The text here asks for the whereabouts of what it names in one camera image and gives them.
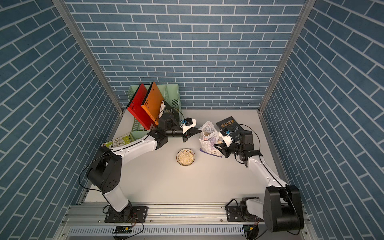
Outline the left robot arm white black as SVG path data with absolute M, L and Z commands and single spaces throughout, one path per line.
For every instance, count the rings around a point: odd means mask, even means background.
M 202 132 L 196 125 L 196 119 L 186 118 L 177 122 L 172 113 L 164 113 L 159 124 L 146 136 L 122 147 L 99 148 L 86 177 L 98 188 L 109 205 L 121 213 L 130 204 L 120 184 L 122 167 L 143 154 L 160 149 L 170 137 L 181 137 L 185 143 L 191 136 Z

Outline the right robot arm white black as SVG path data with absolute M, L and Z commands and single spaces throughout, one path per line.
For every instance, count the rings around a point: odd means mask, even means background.
M 236 215 L 245 221 L 263 220 L 270 232 L 300 232 L 304 228 L 304 215 L 300 190 L 282 180 L 266 163 L 262 153 L 255 149 L 253 133 L 240 132 L 240 142 L 230 136 L 214 147 L 225 158 L 234 155 L 235 160 L 252 171 L 259 184 L 265 187 L 263 197 L 244 197 L 238 203 Z

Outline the white oats bag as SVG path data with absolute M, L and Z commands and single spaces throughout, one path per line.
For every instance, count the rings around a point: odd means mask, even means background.
M 215 144 L 220 144 L 219 132 L 215 129 L 212 122 L 204 123 L 199 130 L 201 130 L 199 140 L 201 143 L 200 151 L 212 156 L 221 158 L 223 154 L 215 148 Z

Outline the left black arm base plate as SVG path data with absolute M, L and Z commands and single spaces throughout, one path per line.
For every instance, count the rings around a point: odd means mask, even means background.
M 111 206 L 103 209 L 105 223 L 144 223 L 148 215 L 149 207 L 126 207 L 122 212 L 116 212 Z

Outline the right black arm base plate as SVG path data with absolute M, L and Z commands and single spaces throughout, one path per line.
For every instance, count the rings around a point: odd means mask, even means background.
M 259 216 L 252 215 L 248 212 L 246 201 L 249 199 L 259 200 L 259 197 L 244 197 L 240 203 L 236 199 L 230 200 L 225 205 L 228 222 L 257 222 L 264 221 Z

